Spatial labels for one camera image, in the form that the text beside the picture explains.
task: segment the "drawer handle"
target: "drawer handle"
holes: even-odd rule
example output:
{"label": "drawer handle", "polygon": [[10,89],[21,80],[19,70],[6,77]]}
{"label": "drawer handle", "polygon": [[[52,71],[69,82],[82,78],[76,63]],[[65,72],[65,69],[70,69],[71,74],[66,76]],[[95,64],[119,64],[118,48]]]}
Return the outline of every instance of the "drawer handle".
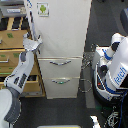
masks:
{"label": "drawer handle", "polygon": [[67,83],[67,82],[69,82],[70,80],[67,80],[67,79],[64,79],[64,80],[59,80],[59,81],[57,81],[57,80],[52,80],[52,82],[55,82],[55,83],[57,83],[57,84],[65,84],[65,83]]}
{"label": "drawer handle", "polygon": [[0,63],[8,63],[9,59],[7,59],[6,61],[0,61]]}
{"label": "drawer handle", "polygon": [[55,65],[65,65],[65,64],[68,64],[68,63],[70,63],[71,62],[71,60],[67,60],[66,62],[63,62],[63,63],[57,63],[57,62],[53,62],[53,61],[51,61],[50,63],[51,64],[55,64]]}

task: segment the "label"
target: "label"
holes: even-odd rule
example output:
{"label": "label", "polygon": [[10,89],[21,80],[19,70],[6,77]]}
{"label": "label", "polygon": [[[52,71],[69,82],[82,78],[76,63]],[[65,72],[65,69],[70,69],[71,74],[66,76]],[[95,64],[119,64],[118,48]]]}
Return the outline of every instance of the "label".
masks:
{"label": "label", "polygon": [[46,16],[48,17],[49,16],[49,5],[48,3],[37,3],[37,10],[38,10],[38,15],[39,16]]}
{"label": "label", "polygon": [[7,33],[8,38],[13,38],[12,33]]}
{"label": "label", "polygon": [[0,55],[1,57],[6,57],[6,55]]}
{"label": "label", "polygon": [[6,89],[6,86],[2,86],[1,89]]}
{"label": "label", "polygon": [[127,70],[123,66],[119,66],[113,78],[114,82],[118,87],[122,84],[126,75],[127,75]]}
{"label": "label", "polygon": [[20,13],[20,9],[7,9],[8,13]]}
{"label": "label", "polygon": [[13,53],[15,58],[19,58],[20,53]]}
{"label": "label", "polygon": [[12,67],[9,67],[8,69],[13,69]]}

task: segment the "wire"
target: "wire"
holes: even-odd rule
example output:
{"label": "wire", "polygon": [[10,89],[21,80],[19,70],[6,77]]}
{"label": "wire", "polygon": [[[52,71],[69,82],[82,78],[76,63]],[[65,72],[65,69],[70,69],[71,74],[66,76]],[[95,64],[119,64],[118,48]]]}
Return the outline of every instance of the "wire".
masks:
{"label": "wire", "polygon": [[29,8],[32,8],[32,3],[30,0],[27,0],[27,6],[29,6]]}
{"label": "wire", "polygon": [[90,61],[86,62],[86,65],[81,66],[81,70],[84,70],[86,67],[90,65]]}
{"label": "wire", "polygon": [[101,0],[101,1],[99,1],[99,0],[97,0],[99,3],[104,3],[105,2],[105,0]]}
{"label": "wire", "polygon": [[118,128],[120,128],[120,125],[121,125],[123,101],[124,101],[124,98],[125,98],[127,92],[128,92],[128,89],[124,92],[124,96],[123,96],[122,101],[121,101],[121,114],[120,114],[120,122],[119,122]]}
{"label": "wire", "polygon": [[89,82],[91,87],[90,87],[87,91],[83,91],[83,90],[80,88],[80,86],[79,86],[79,90],[80,90],[82,93],[87,93],[87,92],[89,92],[89,91],[92,89],[92,83],[91,83],[91,81],[90,81],[90,80],[86,80],[86,79],[80,79],[80,80],[84,80],[84,81]]}
{"label": "wire", "polygon": [[118,112],[113,111],[112,114],[107,118],[104,128],[106,128],[107,123],[110,127],[114,128],[114,126],[118,123],[118,121],[115,122],[115,119],[118,120]]}

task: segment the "sticker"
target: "sticker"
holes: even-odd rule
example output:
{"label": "sticker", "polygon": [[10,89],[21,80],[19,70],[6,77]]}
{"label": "sticker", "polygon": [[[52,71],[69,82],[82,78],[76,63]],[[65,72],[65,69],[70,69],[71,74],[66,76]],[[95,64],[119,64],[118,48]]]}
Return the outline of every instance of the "sticker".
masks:
{"label": "sticker", "polygon": [[12,33],[7,33],[8,38],[13,38]]}
{"label": "sticker", "polygon": [[1,89],[6,89],[6,86],[2,86]]}
{"label": "sticker", "polygon": [[19,58],[20,53],[13,53],[15,58]]}
{"label": "sticker", "polygon": [[9,67],[8,69],[13,69],[12,67]]}
{"label": "sticker", "polygon": [[49,6],[48,3],[37,3],[37,10],[38,10],[38,15],[43,16],[43,17],[48,17],[49,16]]}
{"label": "sticker", "polygon": [[0,55],[1,57],[6,57],[6,55]]}

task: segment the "white robot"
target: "white robot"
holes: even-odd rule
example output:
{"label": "white robot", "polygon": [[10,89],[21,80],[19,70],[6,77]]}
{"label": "white robot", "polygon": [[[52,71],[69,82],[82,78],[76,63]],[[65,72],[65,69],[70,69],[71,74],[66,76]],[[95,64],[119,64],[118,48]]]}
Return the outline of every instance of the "white robot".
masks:
{"label": "white robot", "polygon": [[118,103],[128,89],[128,37],[116,33],[110,47],[96,47],[92,69],[96,96],[106,103]]}
{"label": "white robot", "polygon": [[24,90],[25,83],[34,64],[34,54],[42,44],[42,39],[39,36],[37,41],[27,38],[28,34],[24,35],[23,45],[25,52],[19,55],[18,66],[12,74],[6,77],[4,85],[6,89],[0,90],[0,128],[13,128],[20,115],[19,96]]}

